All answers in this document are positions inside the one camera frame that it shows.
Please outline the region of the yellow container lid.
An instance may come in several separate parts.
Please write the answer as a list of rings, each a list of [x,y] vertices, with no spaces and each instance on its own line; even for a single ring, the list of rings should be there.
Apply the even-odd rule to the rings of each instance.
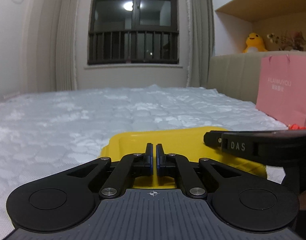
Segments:
[[[220,163],[267,179],[265,165],[221,153],[220,150],[205,145],[203,137],[209,131],[226,131],[220,127],[196,127],[172,129],[165,131],[125,132],[110,138],[108,145],[101,150],[99,157],[110,157],[112,163],[119,161],[124,155],[144,153],[147,143],[154,145],[154,174],[150,177],[135,178],[133,189],[175,189],[176,184],[171,177],[157,176],[156,145],[162,144],[165,154],[184,155],[189,161],[198,163],[200,158],[211,158]]]

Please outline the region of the red plush toy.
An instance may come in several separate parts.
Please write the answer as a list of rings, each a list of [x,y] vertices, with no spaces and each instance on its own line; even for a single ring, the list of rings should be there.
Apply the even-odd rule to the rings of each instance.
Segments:
[[[306,127],[302,127],[302,126],[299,126],[297,124],[293,124],[293,125],[289,125],[288,129],[289,130],[304,130],[304,129],[306,129]]]

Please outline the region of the pink paper bag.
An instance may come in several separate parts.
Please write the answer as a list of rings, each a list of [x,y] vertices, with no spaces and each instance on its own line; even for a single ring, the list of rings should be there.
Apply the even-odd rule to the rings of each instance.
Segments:
[[[287,126],[306,127],[306,56],[262,58],[256,109]]]

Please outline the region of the beige headboard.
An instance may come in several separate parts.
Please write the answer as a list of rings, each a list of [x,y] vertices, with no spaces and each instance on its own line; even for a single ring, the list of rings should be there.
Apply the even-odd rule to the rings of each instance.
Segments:
[[[206,88],[234,99],[256,103],[261,60],[269,56],[306,56],[306,51],[267,51],[214,56],[210,59]]]

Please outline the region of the grey quilted bedspread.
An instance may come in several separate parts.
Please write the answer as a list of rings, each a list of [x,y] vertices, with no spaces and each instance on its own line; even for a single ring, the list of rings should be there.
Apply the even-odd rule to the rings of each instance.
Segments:
[[[286,128],[252,102],[205,88],[105,88],[0,101],[0,239],[13,231],[6,200],[18,186],[97,158],[119,133],[202,126]]]

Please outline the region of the yellow plush duck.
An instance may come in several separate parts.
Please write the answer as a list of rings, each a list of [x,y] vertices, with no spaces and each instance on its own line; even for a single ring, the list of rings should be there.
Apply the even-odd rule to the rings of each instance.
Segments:
[[[246,48],[243,53],[265,52],[265,44],[263,39],[256,33],[250,33],[246,39]]]

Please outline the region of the beige curtain left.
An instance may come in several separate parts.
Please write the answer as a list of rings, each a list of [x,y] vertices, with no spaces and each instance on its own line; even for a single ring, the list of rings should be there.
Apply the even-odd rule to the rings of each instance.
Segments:
[[[62,0],[56,39],[56,89],[75,90],[75,25],[78,0]]]

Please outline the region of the beige curtain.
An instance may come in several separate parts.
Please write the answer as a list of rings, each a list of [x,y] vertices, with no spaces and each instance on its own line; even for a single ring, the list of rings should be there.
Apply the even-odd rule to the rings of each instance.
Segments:
[[[210,59],[214,55],[214,11],[212,0],[186,0],[188,9],[187,87],[206,87]]]
[[[56,39],[56,89],[75,90],[75,25],[78,0],[62,0]]]

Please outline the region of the beige curtain right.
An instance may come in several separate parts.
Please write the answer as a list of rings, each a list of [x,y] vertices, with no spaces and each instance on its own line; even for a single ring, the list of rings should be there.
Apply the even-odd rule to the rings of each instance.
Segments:
[[[187,87],[206,87],[210,59],[214,55],[214,11],[212,0],[186,0],[188,9]]]

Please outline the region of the window with black railing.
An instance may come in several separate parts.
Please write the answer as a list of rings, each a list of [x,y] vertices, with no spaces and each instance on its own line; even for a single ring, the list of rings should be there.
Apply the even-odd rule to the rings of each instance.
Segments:
[[[92,0],[88,64],[178,64],[177,0]]]

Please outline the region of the wooden shelf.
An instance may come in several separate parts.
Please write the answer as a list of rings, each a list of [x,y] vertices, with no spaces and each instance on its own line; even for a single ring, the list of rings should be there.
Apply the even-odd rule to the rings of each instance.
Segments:
[[[228,14],[248,22],[306,12],[306,0],[231,0],[216,12]]]

